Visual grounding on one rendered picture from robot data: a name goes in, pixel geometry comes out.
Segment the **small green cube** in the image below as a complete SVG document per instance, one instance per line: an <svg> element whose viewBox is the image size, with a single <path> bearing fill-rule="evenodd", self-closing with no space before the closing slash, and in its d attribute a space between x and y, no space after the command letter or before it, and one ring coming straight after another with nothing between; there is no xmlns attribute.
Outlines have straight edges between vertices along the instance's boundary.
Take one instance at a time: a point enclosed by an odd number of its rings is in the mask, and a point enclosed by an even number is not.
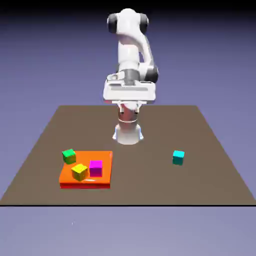
<svg viewBox="0 0 256 256"><path fill-rule="evenodd" d="M76 152L72 148L64 150L62 151L62 158L66 164L73 164L76 162Z"/></svg>

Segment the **small magenta cube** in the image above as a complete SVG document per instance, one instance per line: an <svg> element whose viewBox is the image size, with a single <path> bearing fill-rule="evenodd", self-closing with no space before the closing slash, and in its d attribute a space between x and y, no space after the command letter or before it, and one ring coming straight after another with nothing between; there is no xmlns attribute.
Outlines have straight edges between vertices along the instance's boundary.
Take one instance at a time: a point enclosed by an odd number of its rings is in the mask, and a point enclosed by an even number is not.
<svg viewBox="0 0 256 256"><path fill-rule="evenodd" d="M90 177L102 177L103 175L103 161L91 160L89 163Z"/></svg>

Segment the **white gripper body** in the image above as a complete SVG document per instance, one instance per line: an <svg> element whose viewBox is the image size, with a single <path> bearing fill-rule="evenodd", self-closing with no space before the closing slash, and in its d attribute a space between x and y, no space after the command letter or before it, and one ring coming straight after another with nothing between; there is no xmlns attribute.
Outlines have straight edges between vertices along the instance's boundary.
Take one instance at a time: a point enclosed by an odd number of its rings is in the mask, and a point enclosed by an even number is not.
<svg viewBox="0 0 256 256"><path fill-rule="evenodd" d="M134 85L125 85L124 80L106 80L103 98L106 101L153 102L156 99L156 84L136 80Z"/></svg>

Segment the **small cyan cube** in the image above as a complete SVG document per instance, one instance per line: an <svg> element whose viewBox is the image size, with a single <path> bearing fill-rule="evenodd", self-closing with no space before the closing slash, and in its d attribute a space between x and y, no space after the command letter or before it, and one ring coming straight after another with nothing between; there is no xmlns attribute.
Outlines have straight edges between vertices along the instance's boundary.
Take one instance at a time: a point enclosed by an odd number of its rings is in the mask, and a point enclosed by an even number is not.
<svg viewBox="0 0 256 256"><path fill-rule="evenodd" d="M184 162L185 152L181 150L174 150L172 154L172 163L174 165L182 166Z"/></svg>

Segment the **large orange box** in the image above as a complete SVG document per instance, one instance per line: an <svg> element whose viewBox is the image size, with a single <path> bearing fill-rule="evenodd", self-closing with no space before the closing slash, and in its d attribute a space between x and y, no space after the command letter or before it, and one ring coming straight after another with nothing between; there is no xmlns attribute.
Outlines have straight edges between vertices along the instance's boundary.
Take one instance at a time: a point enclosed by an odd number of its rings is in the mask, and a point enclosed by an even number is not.
<svg viewBox="0 0 256 256"><path fill-rule="evenodd" d="M112 151L74 151L70 164L63 164L59 176L62 189L109 189Z"/></svg>

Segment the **small yellow cube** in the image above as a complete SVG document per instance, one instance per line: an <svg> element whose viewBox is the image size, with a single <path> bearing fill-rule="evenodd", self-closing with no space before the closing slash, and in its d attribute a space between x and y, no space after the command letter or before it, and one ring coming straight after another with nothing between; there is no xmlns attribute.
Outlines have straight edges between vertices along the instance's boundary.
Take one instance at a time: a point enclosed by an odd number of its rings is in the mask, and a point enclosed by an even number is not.
<svg viewBox="0 0 256 256"><path fill-rule="evenodd" d="M71 168L72 177L79 182L83 181L86 178L87 173L88 167L81 163Z"/></svg>

